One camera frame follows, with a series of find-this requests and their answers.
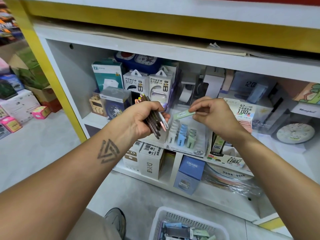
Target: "hand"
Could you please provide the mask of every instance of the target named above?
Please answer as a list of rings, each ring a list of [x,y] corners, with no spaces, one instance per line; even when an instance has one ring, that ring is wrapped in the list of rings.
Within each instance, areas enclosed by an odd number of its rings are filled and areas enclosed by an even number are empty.
[[[138,140],[151,134],[150,127],[143,122],[151,110],[164,111],[164,108],[158,101],[144,101],[130,106],[116,119],[119,119],[121,126],[130,128],[135,140]],[[168,122],[170,115],[165,112],[162,112],[162,115]]]
[[[190,106],[189,112],[195,112],[194,120],[209,127],[225,141],[232,143],[239,133],[246,132],[223,98],[199,98]]]

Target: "forearm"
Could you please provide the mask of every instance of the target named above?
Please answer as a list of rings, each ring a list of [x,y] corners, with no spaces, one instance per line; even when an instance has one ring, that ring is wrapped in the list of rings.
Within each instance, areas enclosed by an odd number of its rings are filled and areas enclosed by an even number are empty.
[[[233,145],[295,239],[318,239],[320,187],[247,132]]]
[[[135,141],[114,121],[59,160],[0,194],[0,239],[64,239]]]

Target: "floor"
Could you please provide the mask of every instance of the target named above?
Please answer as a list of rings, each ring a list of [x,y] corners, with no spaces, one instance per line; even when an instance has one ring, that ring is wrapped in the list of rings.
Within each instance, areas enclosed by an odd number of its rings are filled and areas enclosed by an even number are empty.
[[[33,119],[24,128],[0,140],[0,192],[52,163],[80,141],[64,112],[51,113],[45,120]],[[148,239],[153,218],[161,206],[193,214],[226,228],[230,240],[286,240],[284,235],[184,198],[175,193],[112,171],[88,208],[104,216],[122,209],[127,219],[127,238]]]

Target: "triangle tattoo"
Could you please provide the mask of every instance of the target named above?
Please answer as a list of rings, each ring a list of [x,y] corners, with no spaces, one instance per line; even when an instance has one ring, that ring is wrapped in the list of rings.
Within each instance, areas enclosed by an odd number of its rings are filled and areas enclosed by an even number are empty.
[[[120,151],[118,147],[113,143],[113,141],[111,141],[110,139],[108,140],[108,142],[103,140],[97,159],[102,159],[102,164],[107,163],[116,160],[119,153]]]

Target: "basket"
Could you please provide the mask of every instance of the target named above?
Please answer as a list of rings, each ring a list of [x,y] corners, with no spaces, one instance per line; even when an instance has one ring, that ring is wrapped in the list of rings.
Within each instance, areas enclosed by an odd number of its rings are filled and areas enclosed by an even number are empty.
[[[214,222],[178,211],[168,207],[160,207],[153,219],[149,240],[158,240],[161,221],[181,222],[183,225],[196,229],[207,230],[210,236],[215,235],[217,240],[230,240],[227,230]]]

